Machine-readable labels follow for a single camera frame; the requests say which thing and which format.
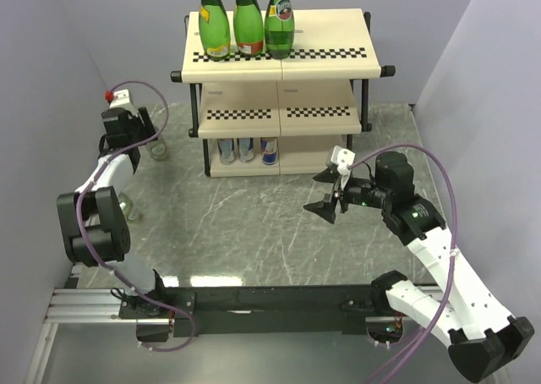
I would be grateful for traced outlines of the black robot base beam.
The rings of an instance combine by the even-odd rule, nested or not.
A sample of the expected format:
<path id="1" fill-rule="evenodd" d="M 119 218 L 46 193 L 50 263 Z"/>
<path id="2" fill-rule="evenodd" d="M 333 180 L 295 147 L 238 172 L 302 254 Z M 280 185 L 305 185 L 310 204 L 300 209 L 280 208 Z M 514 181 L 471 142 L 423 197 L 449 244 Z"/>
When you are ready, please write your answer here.
<path id="1" fill-rule="evenodd" d="M 135 321 L 140 341 L 165 342 L 169 337 L 286 332 L 340 332 L 364 335 L 367 320 L 393 319 L 382 290 L 371 285 L 166 288 L 168 304 L 178 308 L 135 309 L 120 289 L 112 295 L 118 316 Z"/>

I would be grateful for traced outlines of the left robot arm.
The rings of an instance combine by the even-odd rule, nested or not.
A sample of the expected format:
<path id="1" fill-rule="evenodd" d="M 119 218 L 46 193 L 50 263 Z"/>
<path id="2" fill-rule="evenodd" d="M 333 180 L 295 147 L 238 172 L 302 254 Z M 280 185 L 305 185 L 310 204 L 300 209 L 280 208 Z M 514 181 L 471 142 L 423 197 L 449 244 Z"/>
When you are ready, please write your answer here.
<path id="1" fill-rule="evenodd" d="M 59 195 L 57 214 L 68 259 L 101 266 L 122 283 L 111 294 L 151 318 L 164 315 L 169 298 L 159 273 L 130 254 L 131 236 L 121 193 L 140 161 L 138 143 L 156 134 L 145 107 L 109 108 L 98 143 L 96 169 L 74 192 Z"/>

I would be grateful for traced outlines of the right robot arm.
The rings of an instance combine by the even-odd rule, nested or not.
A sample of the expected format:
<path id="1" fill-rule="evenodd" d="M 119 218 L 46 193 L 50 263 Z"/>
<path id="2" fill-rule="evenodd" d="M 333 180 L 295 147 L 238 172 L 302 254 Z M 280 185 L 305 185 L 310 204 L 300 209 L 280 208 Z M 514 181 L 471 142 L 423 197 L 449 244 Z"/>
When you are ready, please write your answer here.
<path id="1" fill-rule="evenodd" d="M 355 154 L 334 146 L 314 180 L 329 183 L 323 200 L 305 205 L 329 223 L 350 205 L 381 211 L 384 224 L 424 265 L 443 292 L 440 300 L 399 272 L 372 282 L 371 305 L 380 315 L 394 311 L 420 325 L 447 349 L 464 378 L 480 383 L 516 359 L 534 334 L 528 318 L 515 317 L 487 288 L 453 242 L 454 234 L 435 206 L 415 191 L 413 167 L 398 151 L 375 160 L 368 179 L 352 175 Z"/>

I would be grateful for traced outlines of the clear glass bottle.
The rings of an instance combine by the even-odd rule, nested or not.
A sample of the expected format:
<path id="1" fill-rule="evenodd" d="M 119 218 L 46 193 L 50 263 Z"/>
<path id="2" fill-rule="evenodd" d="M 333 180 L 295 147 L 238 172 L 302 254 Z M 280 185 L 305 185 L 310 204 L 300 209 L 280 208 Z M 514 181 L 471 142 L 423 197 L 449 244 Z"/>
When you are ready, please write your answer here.
<path id="1" fill-rule="evenodd" d="M 163 161 L 167 158 L 167 143 L 164 140 L 154 140 L 146 145 L 150 158 L 154 161 Z"/>
<path id="2" fill-rule="evenodd" d="M 121 192 L 118 196 L 118 202 L 124 218 L 127 222 L 137 222 L 141 219 L 142 215 L 137 206 L 131 200 L 131 198 Z"/>

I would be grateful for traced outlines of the blue energy drink can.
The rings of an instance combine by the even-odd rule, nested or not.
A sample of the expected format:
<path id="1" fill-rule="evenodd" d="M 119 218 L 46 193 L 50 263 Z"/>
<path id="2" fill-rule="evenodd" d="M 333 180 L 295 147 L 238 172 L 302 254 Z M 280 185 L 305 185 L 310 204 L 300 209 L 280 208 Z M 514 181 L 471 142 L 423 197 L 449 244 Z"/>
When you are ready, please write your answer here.
<path id="1" fill-rule="evenodd" d="M 261 138 L 261 158 L 265 165 L 274 165 L 278 159 L 277 138 Z"/>

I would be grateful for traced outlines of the silver energy drink can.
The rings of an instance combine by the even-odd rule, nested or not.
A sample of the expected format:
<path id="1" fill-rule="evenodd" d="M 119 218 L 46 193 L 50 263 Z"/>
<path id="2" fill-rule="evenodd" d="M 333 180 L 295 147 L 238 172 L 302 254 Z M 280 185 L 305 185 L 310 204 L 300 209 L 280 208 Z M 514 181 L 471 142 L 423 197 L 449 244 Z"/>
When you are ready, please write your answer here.
<path id="1" fill-rule="evenodd" d="M 254 139 L 240 138 L 238 142 L 239 160 L 243 163 L 249 163 L 254 160 Z"/>

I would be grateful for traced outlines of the green Perrier bottle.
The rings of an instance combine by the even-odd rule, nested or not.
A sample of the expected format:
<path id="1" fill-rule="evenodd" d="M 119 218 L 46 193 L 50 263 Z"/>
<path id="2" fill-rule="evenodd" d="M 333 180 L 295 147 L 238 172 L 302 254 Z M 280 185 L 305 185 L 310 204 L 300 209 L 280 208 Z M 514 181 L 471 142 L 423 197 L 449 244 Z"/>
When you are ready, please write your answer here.
<path id="1" fill-rule="evenodd" d="M 221 61 L 229 57 L 231 32 L 222 0 L 200 0 L 199 37 L 210 60 Z"/>

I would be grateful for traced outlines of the clear glass bottle front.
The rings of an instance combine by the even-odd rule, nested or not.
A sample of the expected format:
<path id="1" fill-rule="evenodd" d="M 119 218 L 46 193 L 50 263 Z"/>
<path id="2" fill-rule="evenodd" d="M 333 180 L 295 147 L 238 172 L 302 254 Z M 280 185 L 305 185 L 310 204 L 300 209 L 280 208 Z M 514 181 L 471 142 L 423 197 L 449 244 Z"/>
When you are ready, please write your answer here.
<path id="1" fill-rule="evenodd" d="M 118 202 L 124 218 L 127 222 L 137 222 L 141 219 L 142 215 L 137 206 L 131 200 L 131 198 L 121 192 L 118 196 Z"/>

